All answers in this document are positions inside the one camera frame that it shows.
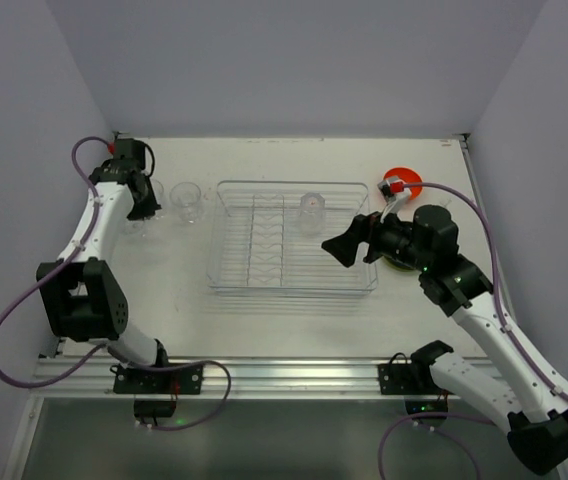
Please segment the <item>lime green plate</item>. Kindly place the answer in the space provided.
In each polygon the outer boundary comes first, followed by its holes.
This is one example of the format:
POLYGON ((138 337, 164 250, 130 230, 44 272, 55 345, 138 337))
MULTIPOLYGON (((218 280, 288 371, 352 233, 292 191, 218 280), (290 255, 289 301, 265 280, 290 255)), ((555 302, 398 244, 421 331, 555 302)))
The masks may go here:
POLYGON ((391 259, 386 258, 384 260, 384 263, 391 269, 393 269, 396 272, 400 272, 403 274, 419 274, 421 272, 420 269, 414 269, 411 267, 408 267, 406 265, 402 265, 398 262, 394 262, 391 259))

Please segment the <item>clear glass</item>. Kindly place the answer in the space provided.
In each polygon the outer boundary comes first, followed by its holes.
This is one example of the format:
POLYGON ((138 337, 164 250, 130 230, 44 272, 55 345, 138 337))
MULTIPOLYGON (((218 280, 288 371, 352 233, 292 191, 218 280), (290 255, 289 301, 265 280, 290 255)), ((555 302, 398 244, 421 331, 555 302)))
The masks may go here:
POLYGON ((121 234, 127 236, 143 236, 146 231, 146 222, 144 220, 125 220, 121 234))
POLYGON ((165 216, 165 188, 164 185, 157 179, 150 180, 155 200, 159 207, 156 209, 153 219, 159 220, 165 216))
POLYGON ((319 234, 325 226, 325 199, 316 192, 308 192, 300 199, 297 224, 305 235, 319 234))
POLYGON ((197 223, 203 212, 202 192, 193 182, 181 182, 169 192, 169 200, 175 214, 182 221, 189 224, 197 223))

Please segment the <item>orange bowl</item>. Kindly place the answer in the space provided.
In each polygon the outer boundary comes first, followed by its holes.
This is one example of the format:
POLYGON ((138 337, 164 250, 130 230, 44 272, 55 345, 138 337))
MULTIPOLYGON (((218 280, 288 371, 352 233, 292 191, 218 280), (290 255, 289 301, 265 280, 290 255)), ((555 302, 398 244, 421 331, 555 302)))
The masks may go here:
POLYGON ((389 181, 390 183, 403 182, 413 184, 413 187, 409 188, 410 201, 415 200, 422 192, 422 178, 416 171, 408 167, 391 168, 384 174, 383 180, 389 181))

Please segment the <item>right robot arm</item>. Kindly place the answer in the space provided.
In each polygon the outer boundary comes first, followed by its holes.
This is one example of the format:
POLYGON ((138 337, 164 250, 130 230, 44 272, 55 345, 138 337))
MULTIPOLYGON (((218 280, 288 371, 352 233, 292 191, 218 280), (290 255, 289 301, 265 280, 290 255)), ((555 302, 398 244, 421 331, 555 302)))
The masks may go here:
POLYGON ((422 206, 411 221, 380 212, 358 215, 322 248, 351 267, 362 243, 368 246, 365 262, 387 258, 417 271, 425 296, 474 339, 502 378, 466 365, 442 342, 415 351, 412 362, 505 433, 529 471, 545 475, 567 460, 568 380, 507 317, 496 286, 460 253, 449 211, 422 206))

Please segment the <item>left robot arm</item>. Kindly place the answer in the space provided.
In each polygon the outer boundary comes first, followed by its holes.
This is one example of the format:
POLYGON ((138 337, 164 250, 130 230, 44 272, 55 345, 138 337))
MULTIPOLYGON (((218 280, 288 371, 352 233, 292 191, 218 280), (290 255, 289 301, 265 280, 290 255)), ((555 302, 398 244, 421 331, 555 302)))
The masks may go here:
POLYGON ((163 368, 164 346, 129 322, 127 298, 110 268, 124 225, 148 220, 161 209, 151 183, 154 153, 132 138, 107 147, 111 157, 82 176, 87 203, 71 240, 56 261, 36 271, 40 295, 54 335, 103 343, 123 364, 163 368))

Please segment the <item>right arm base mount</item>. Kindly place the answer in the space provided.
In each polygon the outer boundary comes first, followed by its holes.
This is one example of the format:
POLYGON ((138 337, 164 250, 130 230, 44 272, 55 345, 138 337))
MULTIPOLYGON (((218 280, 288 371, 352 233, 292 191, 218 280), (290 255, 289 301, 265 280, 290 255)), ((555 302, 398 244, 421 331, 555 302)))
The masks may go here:
POLYGON ((437 395, 441 392, 433 382, 427 367, 414 363, 398 352, 377 365, 377 380, 381 395, 437 395))

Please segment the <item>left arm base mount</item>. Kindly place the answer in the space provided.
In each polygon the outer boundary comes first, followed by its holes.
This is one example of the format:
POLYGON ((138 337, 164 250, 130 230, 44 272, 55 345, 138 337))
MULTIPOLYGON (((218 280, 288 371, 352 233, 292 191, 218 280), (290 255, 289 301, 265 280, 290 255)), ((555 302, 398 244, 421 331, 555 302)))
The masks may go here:
POLYGON ((199 395, 203 367, 191 366, 177 371, 153 373, 145 370, 112 365, 113 392, 134 395, 199 395))

